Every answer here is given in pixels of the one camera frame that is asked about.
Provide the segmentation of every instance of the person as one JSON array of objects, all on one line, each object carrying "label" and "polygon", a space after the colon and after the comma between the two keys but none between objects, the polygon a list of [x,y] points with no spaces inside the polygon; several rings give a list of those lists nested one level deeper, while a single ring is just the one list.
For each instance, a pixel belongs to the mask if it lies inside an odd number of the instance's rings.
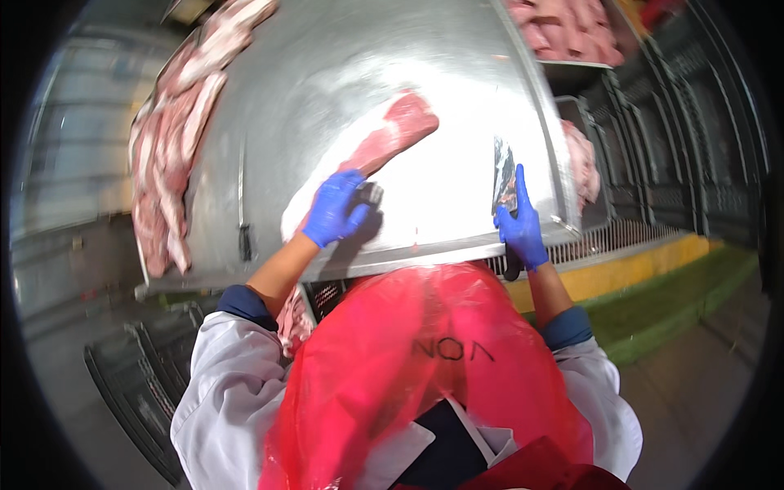
[{"label": "person", "polygon": [[[352,235],[365,220],[367,205],[350,209],[364,181],[357,171],[327,179],[305,227],[247,283],[227,288],[216,312],[205,318],[194,345],[191,382],[171,425],[172,443],[195,490],[258,487],[263,439],[283,401],[291,367],[281,365],[274,319],[311,260],[329,243]],[[590,424],[594,465],[625,481],[641,452],[640,424],[619,396],[618,369],[594,339],[587,313],[574,305],[549,261],[521,165],[516,181],[518,216],[499,208],[499,238],[528,271],[536,324],[563,374],[569,400]],[[385,453],[380,448],[381,457],[365,462],[366,477],[357,486],[449,481],[456,465],[445,462],[470,461],[471,454],[470,442],[466,445],[456,436],[461,422],[454,415],[443,403],[423,414],[416,420],[417,430],[406,435],[405,450],[389,448]],[[428,446],[438,450],[425,451]]]}]

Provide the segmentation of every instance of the stainless steel table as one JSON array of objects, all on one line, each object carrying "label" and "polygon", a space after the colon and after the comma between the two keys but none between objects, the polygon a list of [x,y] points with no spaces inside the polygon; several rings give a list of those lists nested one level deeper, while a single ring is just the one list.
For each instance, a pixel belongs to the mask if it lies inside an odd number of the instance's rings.
[{"label": "stainless steel table", "polygon": [[[140,294],[245,281],[281,247],[289,200],[338,135],[398,90],[427,99],[441,127],[371,177],[383,220],[325,249],[303,281],[503,254],[492,224],[493,133],[526,169],[546,245],[576,238],[579,216],[556,107],[500,0],[286,0],[227,68],[186,194],[193,267]],[[247,133],[245,221],[237,182]]]}]

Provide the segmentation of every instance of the green floor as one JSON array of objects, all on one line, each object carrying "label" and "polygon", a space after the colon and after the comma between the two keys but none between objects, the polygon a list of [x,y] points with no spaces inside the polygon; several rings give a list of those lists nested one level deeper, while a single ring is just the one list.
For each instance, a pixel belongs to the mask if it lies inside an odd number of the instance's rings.
[{"label": "green floor", "polygon": [[[725,246],[668,274],[580,305],[607,355],[625,365],[699,323],[756,267],[756,253]],[[533,320],[533,314],[525,317]]]}]

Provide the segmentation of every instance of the blue glove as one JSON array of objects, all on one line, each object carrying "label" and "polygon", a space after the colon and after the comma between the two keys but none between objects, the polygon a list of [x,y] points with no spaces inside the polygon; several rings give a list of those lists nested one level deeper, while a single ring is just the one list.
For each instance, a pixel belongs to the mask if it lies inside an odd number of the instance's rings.
[{"label": "blue glove", "polygon": [[354,191],[364,181],[358,170],[347,170],[332,174],[318,188],[302,232],[319,248],[353,234],[365,221],[369,205],[359,204],[351,214],[348,209]]},{"label": "blue glove", "polygon": [[539,214],[528,199],[525,189],[523,165],[517,164],[515,169],[515,187],[517,189],[517,218],[514,219],[506,206],[500,205],[495,211],[493,224],[498,228],[498,236],[506,242],[520,257],[525,270],[533,270],[550,260],[542,245],[542,230],[539,228]]}]

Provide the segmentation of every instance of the floor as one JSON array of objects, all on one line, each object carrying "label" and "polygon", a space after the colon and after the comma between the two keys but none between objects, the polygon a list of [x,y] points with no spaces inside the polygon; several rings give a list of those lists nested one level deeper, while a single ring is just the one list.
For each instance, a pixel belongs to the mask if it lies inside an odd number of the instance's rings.
[{"label": "floor", "polygon": [[643,430],[634,490],[688,488],[740,408],[770,305],[755,274],[701,325],[621,369]]}]

